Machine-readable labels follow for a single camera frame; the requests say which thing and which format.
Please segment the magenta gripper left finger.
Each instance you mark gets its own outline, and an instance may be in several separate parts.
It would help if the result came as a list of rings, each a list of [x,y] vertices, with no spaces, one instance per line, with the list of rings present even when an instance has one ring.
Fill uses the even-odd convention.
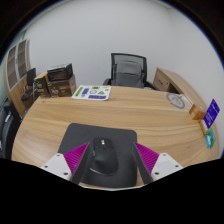
[[[57,153],[41,168],[65,180],[79,184],[90,153],[90,143],[87,142],[66,154]]]

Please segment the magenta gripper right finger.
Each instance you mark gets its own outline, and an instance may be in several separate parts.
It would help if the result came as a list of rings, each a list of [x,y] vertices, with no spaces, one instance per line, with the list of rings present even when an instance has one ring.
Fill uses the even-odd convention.
[[[182,169],[169,154],[158,154],[137,142],[133,143],[133,154],[144,184],[152,183]]]

